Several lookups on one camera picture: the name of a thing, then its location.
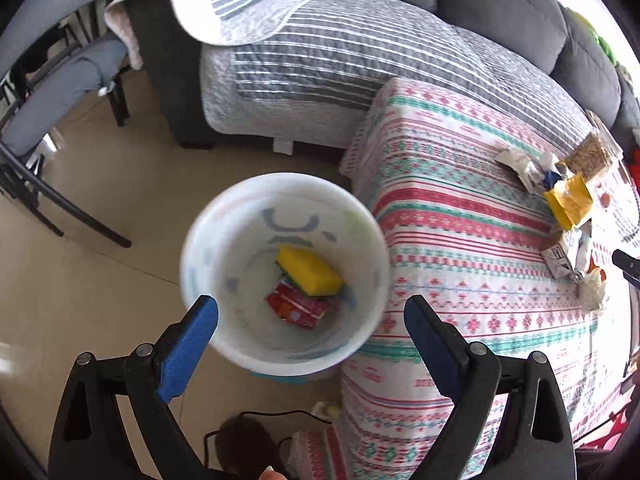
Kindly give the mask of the green yellow sponge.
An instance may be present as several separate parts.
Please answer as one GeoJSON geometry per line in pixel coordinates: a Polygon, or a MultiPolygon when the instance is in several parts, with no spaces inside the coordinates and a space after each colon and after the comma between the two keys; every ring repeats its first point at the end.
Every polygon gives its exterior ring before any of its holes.
{"type": "Polygon", "coordinates": [[[309,297],[335,296],[344,285],[340,274],[306,248],[282,246],[277,254],[276,263],[309,297]]]}

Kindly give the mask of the white trash bin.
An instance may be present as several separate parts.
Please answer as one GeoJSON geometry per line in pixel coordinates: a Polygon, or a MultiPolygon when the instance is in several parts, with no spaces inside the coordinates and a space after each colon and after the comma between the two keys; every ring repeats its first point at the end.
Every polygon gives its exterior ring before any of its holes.
{"type": "Polygon", "coordinates": [[[390,296],[385,237],[367,207],[338,185],[294,172],[244,180],[195,219],[180,258],[185,306],[218,306],[210,346],[233,364],[274,377],[317,374],[358,351],[378,328],[390,296]],[[328,313],[306,328],[266,303],[283,276],[282,247],[322,258],[344,282],[328,313]]]}

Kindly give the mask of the white printed wrapper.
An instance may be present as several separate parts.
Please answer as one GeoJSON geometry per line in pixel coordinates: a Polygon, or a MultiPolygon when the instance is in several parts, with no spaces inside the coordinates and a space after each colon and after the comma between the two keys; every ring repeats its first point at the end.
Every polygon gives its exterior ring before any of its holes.
{"type": "Polygon", "coordinates": [[[552,278],[581,283],[592,252],[591,222],[569,231],[555,229],[541,242],[539,250],[552,278]]]}

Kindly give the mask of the clear box of nuts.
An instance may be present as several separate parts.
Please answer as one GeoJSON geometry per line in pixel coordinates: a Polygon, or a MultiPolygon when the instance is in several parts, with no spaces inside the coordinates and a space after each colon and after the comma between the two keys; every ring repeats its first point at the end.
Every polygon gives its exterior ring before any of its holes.
{"type": "Polygon", "coordinates": [[[573,174],[580,174],[589,182],[610,169],[612,157],[600,136],[590,132],[561,162],[573,174]]]}

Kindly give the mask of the brown slipper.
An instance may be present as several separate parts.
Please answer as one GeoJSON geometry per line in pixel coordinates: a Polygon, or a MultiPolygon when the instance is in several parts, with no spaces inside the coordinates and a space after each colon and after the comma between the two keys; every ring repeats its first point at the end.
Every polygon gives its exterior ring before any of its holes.
{"type": "Polygon", "coordinates": [[[215,436],[214,448],[221,470],[238,479],[288,478],[276,442],[254,418],[226,420],[215,436]]]}

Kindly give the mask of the crumpled white wrapper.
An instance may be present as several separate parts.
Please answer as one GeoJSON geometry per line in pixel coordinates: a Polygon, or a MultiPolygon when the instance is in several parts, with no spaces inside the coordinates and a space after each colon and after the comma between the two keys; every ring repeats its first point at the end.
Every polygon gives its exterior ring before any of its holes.
{"type": "Polygon", "coordinates": [[[513,170],[529,194],[544,194],[550,191],[563,175],[556,168],[559,159],[551,152],[543,152],[538,157],[510,148],[501,151],[495,161],[513,170]]]}

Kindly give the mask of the patterned pink green tablecloth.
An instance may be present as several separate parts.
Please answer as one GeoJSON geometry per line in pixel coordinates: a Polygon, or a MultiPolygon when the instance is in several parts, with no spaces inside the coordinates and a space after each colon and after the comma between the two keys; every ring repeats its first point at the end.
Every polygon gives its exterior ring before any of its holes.
{"type": "Polygon", "coordinates": [[[410,340],[402,311],[413,295],[469,340],[503,356],[544,352],[580,437],[620,394],[629,358],[630,291],[615,248],[638,252],[639,196],[618,174],[604,181],[608,209],[593,221],[594,260],[606,298],[588,313],[577,287],[541,257],[555,221],[498,154],[539,155],[548,138],[467,96],[405,78],[376,95],[342,170],[378,220],[390,254],[382,321],[341,368],[342,411],[293,439],[303,479],[405,479],[451,411],[410,340]]]}

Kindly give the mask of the red snack packet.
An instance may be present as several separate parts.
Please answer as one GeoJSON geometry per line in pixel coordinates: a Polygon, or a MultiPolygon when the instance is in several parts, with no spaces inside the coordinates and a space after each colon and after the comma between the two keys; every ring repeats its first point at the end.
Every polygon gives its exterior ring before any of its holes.
{"type": "Polygon", "coordinates": [[[265,303],[284,322],[313,330],[338,305],[336,297],[309,297],[296,285],[281,278],[265,296],[265,303]]]}

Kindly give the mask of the blue grey chair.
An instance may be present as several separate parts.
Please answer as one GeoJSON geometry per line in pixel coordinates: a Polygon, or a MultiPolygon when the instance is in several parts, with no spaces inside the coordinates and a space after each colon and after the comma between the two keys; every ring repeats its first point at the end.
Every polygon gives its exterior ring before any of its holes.
{"type": "MultiPolygon", "coordinates": [[[[63,18],[96,0],[24,0],[1,34],[1,73],[27,70],[21,58],[63,18]]],[[[129,110],[119,72],[127,49],[112,32],[69,47],[39,67],[16,115],[1,122],[1,153],[24,157],[88,92],[106,94],[121,126],[129,110]]]]}

